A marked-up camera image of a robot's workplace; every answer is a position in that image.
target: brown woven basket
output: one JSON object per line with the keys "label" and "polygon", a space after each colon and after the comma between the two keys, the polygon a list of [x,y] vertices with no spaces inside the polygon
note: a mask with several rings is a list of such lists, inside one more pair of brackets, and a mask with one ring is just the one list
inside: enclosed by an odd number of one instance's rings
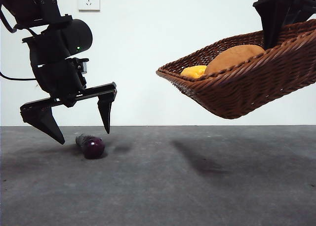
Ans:
{"label": "brown woven basket", "polygon": [[208,65],[236,45],[263,46],[263,31],[220,40],[157,70],[183,94],[211,113],[235,119],[316,82],[316,19],[286,25],[277,45],[244,63],[198,79],[180,76],[184,68]]}

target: gray floor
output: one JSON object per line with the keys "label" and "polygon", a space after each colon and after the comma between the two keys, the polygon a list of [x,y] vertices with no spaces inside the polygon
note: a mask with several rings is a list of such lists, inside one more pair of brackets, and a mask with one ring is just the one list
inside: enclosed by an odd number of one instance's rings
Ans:
{"label": "gray floor", "polygon": [[[315,226],[316,126],[1,128],[2,226]],[[86,160],[76,133],[109,155]]]}

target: purple eggplant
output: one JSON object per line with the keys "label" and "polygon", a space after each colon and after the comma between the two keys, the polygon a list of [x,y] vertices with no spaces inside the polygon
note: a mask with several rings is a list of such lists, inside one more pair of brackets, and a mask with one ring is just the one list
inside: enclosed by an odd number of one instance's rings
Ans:
{"label": "purple eggplant", "polygon": [[91,135],[81,134],[77,136],[76,144],[81,147],[86,159],[96,159],[101,157],[105,149],[102,139]]}

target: black cable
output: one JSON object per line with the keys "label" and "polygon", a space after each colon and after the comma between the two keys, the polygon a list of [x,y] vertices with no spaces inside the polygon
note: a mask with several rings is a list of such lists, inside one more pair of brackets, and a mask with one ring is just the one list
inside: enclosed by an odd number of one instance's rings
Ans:
{"label": "black cable", "polygon": [[31,34],[32,34],[32,36],[37,36],[37,34],[33,31],[33,30],[31,30],[30,28],[28,28],[28,27],[25,27],[25,26],[22,26],[22,25],[20,25],[20,24],[16,24],[15,26],[14,26],[14,29],[18,29],[18,30],[23,30],[23,29],[26,29],[26,30],[28,30]]}
{"label": "black cable", "polygon": [[6,27],[6,29],[10,32],[10,33],[15,33],[16,32],[16,27],[12,28],[10,26],[10,24],[8,23],[8,21],[6,20],[2,10],[2,4],[0,4],[0,18],[1,18],[1,21],[2,23],[4,24],[4,26]]}
{"label": "black cable", "polygon": [[17,78],[10,78],[10,77],[7,77],[6,75],[3,75],[0,71],[0,75],[1,77],[5,78],[5,79],[9,79],[9,80],[14,80],[14,81],[33,81],[33,80],[36,80],[36,79],[17,79]]}

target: orange object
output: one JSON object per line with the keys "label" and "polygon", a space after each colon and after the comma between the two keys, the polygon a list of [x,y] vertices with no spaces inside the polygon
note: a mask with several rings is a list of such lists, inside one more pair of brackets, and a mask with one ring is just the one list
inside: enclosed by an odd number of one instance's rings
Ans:
{"label": "orange object", "polygon": [[265,50],[258,45],[237,45],[216,56],[207,66],[205,74],[217,73],[263,53]]}
{"label": "orange object", "polygon": [[185,68],[180,75],[188,76],[191,78],[199,78],[204,75],[204,71],[206,69],[206,65],[196,65],[192,67]]}

